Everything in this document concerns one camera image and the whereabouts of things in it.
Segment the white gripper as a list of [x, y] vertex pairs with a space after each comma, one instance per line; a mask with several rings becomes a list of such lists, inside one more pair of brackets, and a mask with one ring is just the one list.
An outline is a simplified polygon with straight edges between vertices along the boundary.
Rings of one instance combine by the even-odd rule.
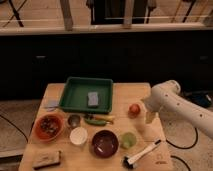
[[146, 109], [149, 111], [146, 113], [145, 123], [150, 124], [156, 117], [157, 113], [162, 107], [161, 97], [158, 94], [151, 93], [147, 98], [143, 100]]

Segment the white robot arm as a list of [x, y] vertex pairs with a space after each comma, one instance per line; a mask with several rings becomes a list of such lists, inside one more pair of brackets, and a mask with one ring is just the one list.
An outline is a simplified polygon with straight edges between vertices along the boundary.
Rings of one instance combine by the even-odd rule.
[[143, 100], [149, 112], [157, 112], [165, 107], [184, 117], [194, 127], [213, 139], [213, 112], [200, 107], [180, 96], [181, 86], [175, 80], [154, 85], [150, 95]]

